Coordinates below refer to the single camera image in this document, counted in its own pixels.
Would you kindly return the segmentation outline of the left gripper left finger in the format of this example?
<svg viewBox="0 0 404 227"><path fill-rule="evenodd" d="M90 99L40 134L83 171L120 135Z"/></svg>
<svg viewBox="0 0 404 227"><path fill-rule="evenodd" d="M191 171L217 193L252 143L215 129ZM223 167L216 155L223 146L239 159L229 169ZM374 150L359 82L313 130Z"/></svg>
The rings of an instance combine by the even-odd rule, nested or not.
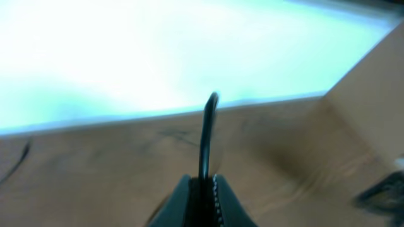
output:
<svg viewBox="0 0 404 227"><path fill-rule="evenodd" d="M183 227L186 223L187 207L192 192L191 184L198 182L196 177L183 175L172 193L157 209L147 227Z"/></svg>

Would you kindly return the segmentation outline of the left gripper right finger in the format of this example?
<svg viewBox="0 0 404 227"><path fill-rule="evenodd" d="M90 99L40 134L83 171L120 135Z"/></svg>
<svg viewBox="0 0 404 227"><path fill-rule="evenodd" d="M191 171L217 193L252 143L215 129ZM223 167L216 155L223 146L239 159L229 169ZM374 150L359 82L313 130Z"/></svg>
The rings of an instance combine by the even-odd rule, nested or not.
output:
<svg viewBox="0 0 404 227"><path fill-rule="evenodd" d="M208 180L208 226L257 227L222 175Z"/></svg>

